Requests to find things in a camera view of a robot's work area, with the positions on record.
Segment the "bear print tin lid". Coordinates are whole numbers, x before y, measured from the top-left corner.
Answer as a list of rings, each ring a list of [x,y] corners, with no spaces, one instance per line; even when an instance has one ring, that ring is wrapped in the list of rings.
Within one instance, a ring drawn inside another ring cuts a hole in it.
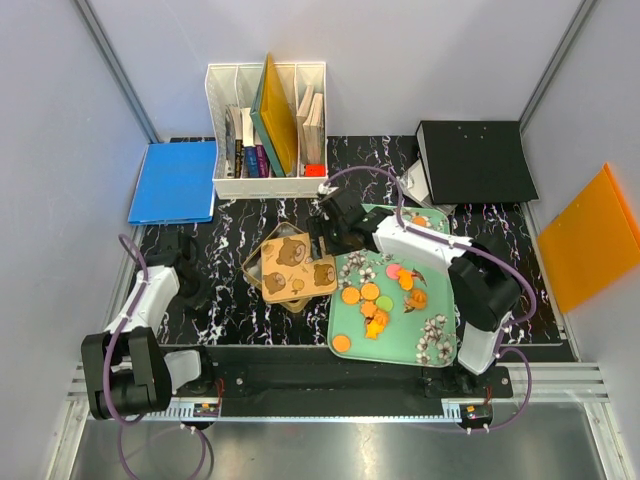
[[[262,244],[262,295],[268,303],[332,294],[338,287],[335,258],[313,260],[308,233]]]

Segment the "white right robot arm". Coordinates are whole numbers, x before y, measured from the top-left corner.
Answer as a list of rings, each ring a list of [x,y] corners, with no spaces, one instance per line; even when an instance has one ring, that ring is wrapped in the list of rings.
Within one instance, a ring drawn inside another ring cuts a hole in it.
[[[462,237],[416,225],[402,216],[403,206],[366,209],[345,188],[321,185],[320,213],[308,220],[312,251],[331,255],[368,250],[398,256],[448,277],[453,303],[464,322],[457,354],[461,365],[454,384],[476,396],[490,383],[499,333],[523,293],[522,275],[499,257],[495,245],[480,237]]]

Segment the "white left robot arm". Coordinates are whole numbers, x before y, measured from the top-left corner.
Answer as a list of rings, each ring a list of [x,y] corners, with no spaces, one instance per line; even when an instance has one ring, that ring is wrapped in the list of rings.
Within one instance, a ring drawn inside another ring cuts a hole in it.
[[[118,240],[138,266],[135,283],[107,327],[83,339],[81,359],[91,415],[128,425],[166,410],[182,387],[196,396],[208,394],[216,372],[198,350],[165,353],[156,338],[172,301],[191,309],[205,301],[195,239],[177,232],[148,257],[127,235]]]

